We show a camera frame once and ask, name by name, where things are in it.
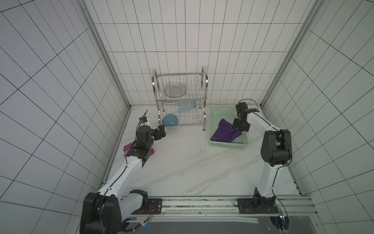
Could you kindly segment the purple square dishcloth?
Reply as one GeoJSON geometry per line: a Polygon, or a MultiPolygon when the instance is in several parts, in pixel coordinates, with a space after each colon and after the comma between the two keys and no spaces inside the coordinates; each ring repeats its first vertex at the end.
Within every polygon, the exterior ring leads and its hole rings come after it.
{"type": "Polygon", "coordinates": [[[211,137],[211,141],[232,143],[236,138],[242,135],[241,131],[233,129],[232,124],[225,119],[221,119],[218,124],[218,129],[211,137]]]}

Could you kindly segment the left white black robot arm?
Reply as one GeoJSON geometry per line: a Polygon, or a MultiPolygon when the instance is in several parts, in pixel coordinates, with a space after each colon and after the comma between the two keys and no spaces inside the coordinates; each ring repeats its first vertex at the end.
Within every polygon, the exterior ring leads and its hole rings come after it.
{"type": "Polygon", "coordinates": [[[81,234],[117,234],[122,223],[135,211],[146,211],[148,193],[132,190],[126,194],[131,178],[145,165],[151,156],[156,140],[166,136],[164,125],[152,129],[143,124],[136,130],[136,137],[125,154],[125,162],[96,193],[84,198],[79,232],[81,234]]]}

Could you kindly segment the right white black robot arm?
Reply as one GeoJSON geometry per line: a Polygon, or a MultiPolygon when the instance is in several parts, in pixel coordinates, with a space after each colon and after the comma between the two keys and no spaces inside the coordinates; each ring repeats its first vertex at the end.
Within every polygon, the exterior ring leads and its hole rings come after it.
{"type": "Polygon", "coordinates": [[[260,156],[264,167],[260,184],[255,188],[252,198],[238,199],[237,205],[240,212],[244,213],[275,214],[278,209],[274,184],[279,170],[292,160],[291,133],[274,126],[253,109],[239,113],[233,123],[233,127],[242,132],[247,132],[251,126],[263,136],[260,156]]]}

